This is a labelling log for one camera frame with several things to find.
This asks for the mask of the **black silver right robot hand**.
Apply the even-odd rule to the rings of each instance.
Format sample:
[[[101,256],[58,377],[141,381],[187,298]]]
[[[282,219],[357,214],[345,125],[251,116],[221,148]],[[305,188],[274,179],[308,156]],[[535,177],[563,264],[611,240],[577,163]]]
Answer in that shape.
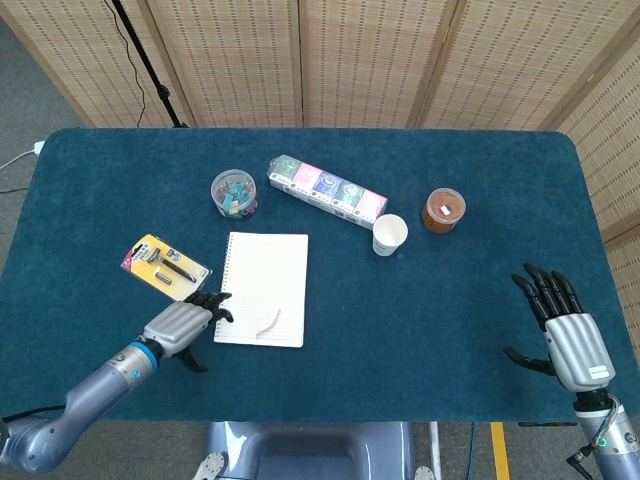
[[[503,352],[516,365],[557,379],[576,395],[574,410],[595,412],[614,407],[609,383],[616,371],[594,318],[587,313],[571,282],[558,271],[526,263],[530,278],[514,274],[543,334],[548,357],[536,359],[511,346]]]

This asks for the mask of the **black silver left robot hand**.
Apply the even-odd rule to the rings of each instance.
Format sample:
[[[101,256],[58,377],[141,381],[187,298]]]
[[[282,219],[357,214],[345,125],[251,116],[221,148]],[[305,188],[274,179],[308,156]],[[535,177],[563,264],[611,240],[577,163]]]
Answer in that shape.
[[[173,302],[145,326],[141,343],[151,350],[157,361],[177,358],[190,372],[206,372],[207,368],[193,357],[191,344],[210,324],[219,320],[234,321],[231,312],[221,306],[231,297],[228,292],[195,291],[186,299]]]

